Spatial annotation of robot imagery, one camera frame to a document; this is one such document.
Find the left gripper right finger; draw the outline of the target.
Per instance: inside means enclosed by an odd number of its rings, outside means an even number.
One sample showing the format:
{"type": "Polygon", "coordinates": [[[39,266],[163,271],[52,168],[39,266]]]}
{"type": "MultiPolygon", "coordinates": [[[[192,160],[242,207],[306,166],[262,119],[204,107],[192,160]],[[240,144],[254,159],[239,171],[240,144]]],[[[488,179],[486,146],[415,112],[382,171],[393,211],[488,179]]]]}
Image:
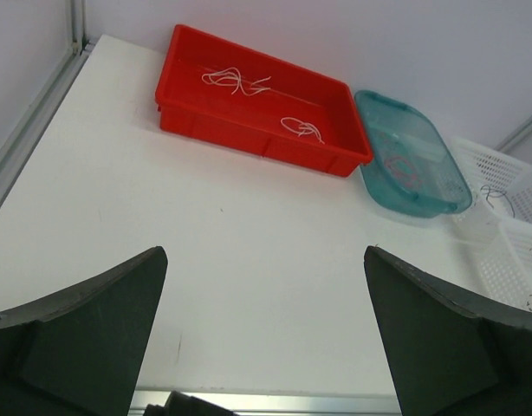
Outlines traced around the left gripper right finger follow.
{"type": "Polygon", "coordinates": [[[369,296],[404,415],[532,415],[532,312],[369,246],[369,296]]]}

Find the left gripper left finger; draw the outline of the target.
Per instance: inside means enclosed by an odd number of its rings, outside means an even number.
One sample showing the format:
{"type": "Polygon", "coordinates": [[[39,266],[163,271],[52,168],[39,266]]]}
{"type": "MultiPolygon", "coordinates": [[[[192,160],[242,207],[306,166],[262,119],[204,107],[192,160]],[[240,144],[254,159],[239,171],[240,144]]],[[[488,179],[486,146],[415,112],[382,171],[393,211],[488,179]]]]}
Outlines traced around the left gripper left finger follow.
{"type": "Polygon", "coordinates": [[[125,415],[167,270],[159,246],[0,311],[0,415],[125,415]]]}

